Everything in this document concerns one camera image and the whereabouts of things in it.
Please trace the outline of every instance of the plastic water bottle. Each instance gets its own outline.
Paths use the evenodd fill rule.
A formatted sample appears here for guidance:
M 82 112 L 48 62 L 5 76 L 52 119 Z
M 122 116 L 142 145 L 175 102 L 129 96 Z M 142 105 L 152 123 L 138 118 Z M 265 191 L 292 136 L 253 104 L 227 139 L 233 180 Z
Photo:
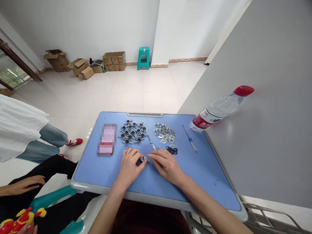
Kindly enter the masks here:
M 201 132 L 224 117 L 235 113 L 244 97 L 254 92 L 254 88 L 246 85 L 239 86 L 233 93 L 220 97 L 204 109 L 189 124 L 190 128 L 196 132 Z

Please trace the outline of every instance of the wooden door frame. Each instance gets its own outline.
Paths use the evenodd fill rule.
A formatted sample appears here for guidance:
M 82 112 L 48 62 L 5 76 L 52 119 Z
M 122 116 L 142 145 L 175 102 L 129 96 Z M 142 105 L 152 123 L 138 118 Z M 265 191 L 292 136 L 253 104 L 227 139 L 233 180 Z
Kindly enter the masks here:
M 9 56 L 21 69 L 23 69 L 31 78 L 36 81 L 42 81 L 39 76 L 29 68 L 29 66 L 0 38 L 0 49 Z M 0 84 L 5 86 L 9 90 L 13 90 L 10 86 L 0 81 Z

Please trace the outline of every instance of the person's hand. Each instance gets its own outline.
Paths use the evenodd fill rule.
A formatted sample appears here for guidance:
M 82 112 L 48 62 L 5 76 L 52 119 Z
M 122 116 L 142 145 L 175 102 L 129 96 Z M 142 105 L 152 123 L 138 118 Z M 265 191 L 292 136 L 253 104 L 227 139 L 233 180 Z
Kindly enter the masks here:
M 153 160 L 159 173 L 170 183 L 179 187 L 184 182 L 186 174 L 179 167 L 175 157 L 168 151 L 158 149 L 148 156 Z
M 146 161 L 139 166 L 136 165 L 139 158 L 143 158 L 143 155 L 137 149 L 129 148 L 123 152 L 120 171 L 116 181 L 124 190 L 128 189 L 145 167 Z
M 27 231 L 29 226 L 27 224 L 25 224 L 24 227 L 22 227 L 22 229 L 17 234 L 37 234 L 38 225 L 34 226 L 33 221 L 32 221 L 30 226 L 31 226 L 31 229 L 29 231 Z
M 41 184 L 42 186 L 45 185 L 45 180 L 44 176 L 36 175 L 32 177 L 28 177 L 26 179 L 23 179 L 19 182 L 16 182 L 15 184 L 7 185 L 7 193 L 9 195 L 19 195 L 22 193 L 26 193 L 30 190 L 37 189 L 40 187 L 40 185 L 35 185 L 35 184 Z

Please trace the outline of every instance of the teal plastic stool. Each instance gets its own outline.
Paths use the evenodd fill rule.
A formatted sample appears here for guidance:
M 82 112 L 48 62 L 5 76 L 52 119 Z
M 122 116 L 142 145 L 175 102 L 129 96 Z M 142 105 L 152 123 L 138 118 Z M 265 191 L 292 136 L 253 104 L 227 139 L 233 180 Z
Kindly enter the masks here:
M 150 68 L 150 48 L 148 46 L 146 47 L 140 47 L 139 48 L 139 59 L 137 60 L 137 69 L 140 70 L 141 67 L 147 67 L 147 70 Z
M 73 189 L 70 185 L 65 186 L 63 188 L 60 188 L 52 193 L 48 193 L 46 195 L 43 195 L 41 197 L 35 198 L 29 207 L 32 207 L 32 212 L 37 212 L 41 207 L 48 208 L 49 205 L 57 202 L 63 197 L 66 197 L 67 195 L 75 195 L 77 193 L 76 189 Z M 78 234 L 82 231 L 84 227 L 83 220 L 80 222 L 71 221 L 71 223 L 60 232 L 60 234 Z

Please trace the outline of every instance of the red toy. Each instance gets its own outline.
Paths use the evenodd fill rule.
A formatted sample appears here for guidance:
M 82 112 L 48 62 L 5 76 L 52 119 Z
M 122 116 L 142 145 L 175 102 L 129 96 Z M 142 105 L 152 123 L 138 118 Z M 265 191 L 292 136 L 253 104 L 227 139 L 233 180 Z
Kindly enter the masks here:
M 17 234 L 25 224 L 29 225 L 27 231 L 31 229 L 30 224 L 34 217 L 44 217 L 46 215 L 46 210 L 40 208 L 36 213 L 31 212 L 32 208 L 29 207 L 27 210 L 21 210 L 16 217 L 20 216 L 18 220 L 6 219 L 0 224 L 0 234 Z

